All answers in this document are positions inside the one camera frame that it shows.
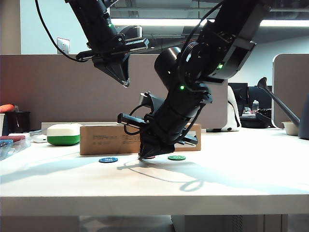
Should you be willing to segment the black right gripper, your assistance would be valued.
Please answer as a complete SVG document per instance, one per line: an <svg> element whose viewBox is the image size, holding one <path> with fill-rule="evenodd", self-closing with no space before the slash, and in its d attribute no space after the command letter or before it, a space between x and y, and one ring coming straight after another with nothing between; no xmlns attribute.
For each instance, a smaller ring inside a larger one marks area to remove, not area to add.
<svg viewBox="0 0 309 232"><path fill-rule="evenodd" d="M135 110L145 106L151 112L143 118L120 113L117 122L138 129L137 132L125 133L140 136L139 159L147 159L173 153L176 143L197 144L197 138L187 133L208 103L212 103L211 96L179 98L171 104L156 96L141 96L140 105Z"/></svg>

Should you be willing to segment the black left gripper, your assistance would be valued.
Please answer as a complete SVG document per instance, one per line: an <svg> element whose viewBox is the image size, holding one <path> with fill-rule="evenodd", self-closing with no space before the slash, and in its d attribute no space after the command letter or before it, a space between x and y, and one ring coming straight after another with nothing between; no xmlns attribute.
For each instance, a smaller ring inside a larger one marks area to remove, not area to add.
<svg viewBox="0 0 309 232"><path fill-rule="evenodd" d="M149 45L147 38L126 40L124 34L117 34L100 50L91 48L76 55L78 61L91 59L94 67L119 82L124 87L130 85L129 57L132 52L146 50Z"/></svg>

